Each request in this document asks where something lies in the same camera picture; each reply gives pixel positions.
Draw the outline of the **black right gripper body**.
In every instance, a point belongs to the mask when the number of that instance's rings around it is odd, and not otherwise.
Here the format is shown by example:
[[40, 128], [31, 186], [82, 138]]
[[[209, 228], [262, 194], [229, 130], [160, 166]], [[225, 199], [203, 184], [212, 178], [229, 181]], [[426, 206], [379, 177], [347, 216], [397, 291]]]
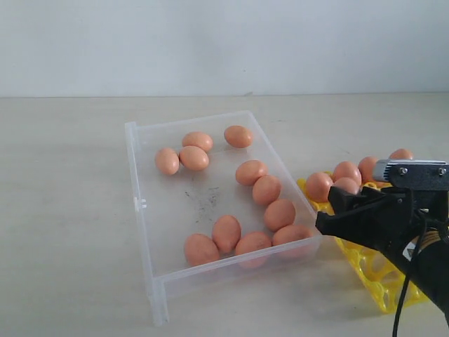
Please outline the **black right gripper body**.
[[401, 272], [448, 273], [448, 191], [362, 189], [361, 245]]

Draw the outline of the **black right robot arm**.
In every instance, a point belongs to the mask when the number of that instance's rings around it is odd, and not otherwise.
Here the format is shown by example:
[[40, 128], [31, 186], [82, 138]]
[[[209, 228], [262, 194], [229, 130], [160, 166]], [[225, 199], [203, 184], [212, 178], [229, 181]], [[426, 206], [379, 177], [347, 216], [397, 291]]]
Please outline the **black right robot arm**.
[[321, 234], [379, 251], [448, 313], [448, 192], [332, 187], [328, 201], [334, 214], [318, 212]]

